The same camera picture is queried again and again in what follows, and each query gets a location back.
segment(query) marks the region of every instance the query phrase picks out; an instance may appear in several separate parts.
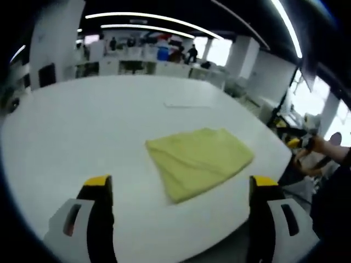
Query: folded cloth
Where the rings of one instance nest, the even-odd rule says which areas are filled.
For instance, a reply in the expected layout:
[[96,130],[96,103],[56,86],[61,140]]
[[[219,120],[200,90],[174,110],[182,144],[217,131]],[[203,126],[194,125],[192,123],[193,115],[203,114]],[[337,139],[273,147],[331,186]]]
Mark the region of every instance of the folded cloth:
[[148,140],[146,148],[175,203],[223,183],[254,158],[250,149],[225,129],[203,128]]

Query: window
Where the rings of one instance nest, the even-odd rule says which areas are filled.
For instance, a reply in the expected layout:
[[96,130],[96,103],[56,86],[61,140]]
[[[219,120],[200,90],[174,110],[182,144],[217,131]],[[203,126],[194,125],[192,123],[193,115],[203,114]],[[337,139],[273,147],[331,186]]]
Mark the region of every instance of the window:
[[322,113],[330,87],[321,78],[316,77],[313,91],[311,92],[300,70],[298,70],[290,88],[293,92],[292,103],[294,110],[300,116],[304,116],[306,113],[311,115]]
[[351,146],[351,111],[347,107],[344,101],[339,102],[338,109],[334,120],[332,121],[327,133],[324,136],[325,140],[329,140],[330,137],[340,132],[342,136],[341,146]]
[[228,60],[232,41],[228,39],[213,39],[206,60],[225,66]]
[[194,44],[197,49],[197,58],[202,59],[207,41],[207,37],[195,37]]

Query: ceiling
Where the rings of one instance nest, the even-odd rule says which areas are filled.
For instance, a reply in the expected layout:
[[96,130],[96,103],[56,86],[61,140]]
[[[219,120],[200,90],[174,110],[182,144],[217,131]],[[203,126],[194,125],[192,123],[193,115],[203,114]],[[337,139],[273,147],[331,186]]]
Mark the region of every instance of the ceiling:
[[[291,37],[271,0],[218,1],[245,20],[268,44],[270,52],[291,62],[297,62]],[[23,28],[30,31],[33,15],[47,2],[49,0],[11,1],[14,7],[22,6],[22,8],[19,10],[20,15],[13,22],[13,27],[17,31],[9,37],[10,54],[13,54],[20,47],[21,41],[30,41],[30,37],[26,38],[26,34],[18,32],[23,32],[20,30]],[[156,0],[86,0],[86,2],[80,24],[84,33],[99,32],[102,24],[130,24],[130,18],[125,16],[85,19],[85,15],[105,12],[140,12],[183,20],[214,31],[224,38],[235,39],[236,35],[252,36],[262,47],[264,46],[262,41],[247,26],[211,0],[178,0],[172,4],[168,1]],[[344,83],[347,83],[347,86],[351,86],[349,85],[351,84],[351,76],[348,76],[349,69],[351,69],[351,52],[349,50],[351,19],[348,15],[344,15],[350,13],[346,12],[349,9],[347,1],[324,0],[325,7],[318,5],[319,0],[280,0],[280,2],[295,28],[302,53],[304,55],[313,54],[318,61],[330,68]],[[170,28],[195,36],[206,35],[196,32],[193,28],[173,22],[143,19],[147,20],[148,25],[151,26]],[[8,21],[3,20],[2,24],[5,25]]]

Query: office desk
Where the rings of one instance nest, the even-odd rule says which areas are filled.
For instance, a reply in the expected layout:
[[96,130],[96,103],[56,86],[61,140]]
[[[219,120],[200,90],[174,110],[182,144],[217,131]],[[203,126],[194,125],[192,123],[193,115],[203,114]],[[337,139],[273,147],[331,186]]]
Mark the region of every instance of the office desk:
[[[226,128],[255,159],[222,185],[172,204],[145,140],[203,127]],[[291,157],[278,137],[218,88],[156,76],[90,77],[35,90],[7,115],[1,140],[9,188],[39,238],[88,178],[112,175],[121,263],[180,262],[215,245],[248,218],[249,176],[278,181]]]

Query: blue container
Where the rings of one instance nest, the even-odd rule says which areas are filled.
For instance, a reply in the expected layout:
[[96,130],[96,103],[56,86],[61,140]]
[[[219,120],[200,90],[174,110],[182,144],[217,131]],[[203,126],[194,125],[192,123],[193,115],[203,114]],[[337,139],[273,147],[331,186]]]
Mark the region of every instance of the blue container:
[[169,57],[169,49],[166,47],[159,47],[157,52],[157,59],[167,61]]

